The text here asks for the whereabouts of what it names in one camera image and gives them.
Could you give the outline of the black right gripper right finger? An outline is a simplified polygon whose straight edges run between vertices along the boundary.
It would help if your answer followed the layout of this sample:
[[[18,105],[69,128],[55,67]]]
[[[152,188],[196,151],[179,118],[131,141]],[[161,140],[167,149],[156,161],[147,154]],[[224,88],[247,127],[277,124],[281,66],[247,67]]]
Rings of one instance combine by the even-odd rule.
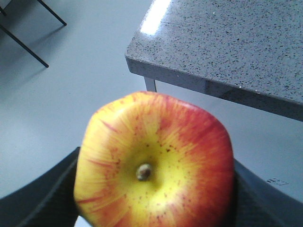
[[[234,227],[301,227],[303,204],[234,160]]]

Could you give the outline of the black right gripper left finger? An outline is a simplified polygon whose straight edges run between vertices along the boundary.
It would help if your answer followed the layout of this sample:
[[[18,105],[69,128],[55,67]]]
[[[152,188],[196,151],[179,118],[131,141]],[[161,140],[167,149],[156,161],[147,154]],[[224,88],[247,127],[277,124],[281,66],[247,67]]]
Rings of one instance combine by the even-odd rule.
[[[0,200],[2,227],[73,227],[79,216],[73,190],[76,148],[37,179]]]

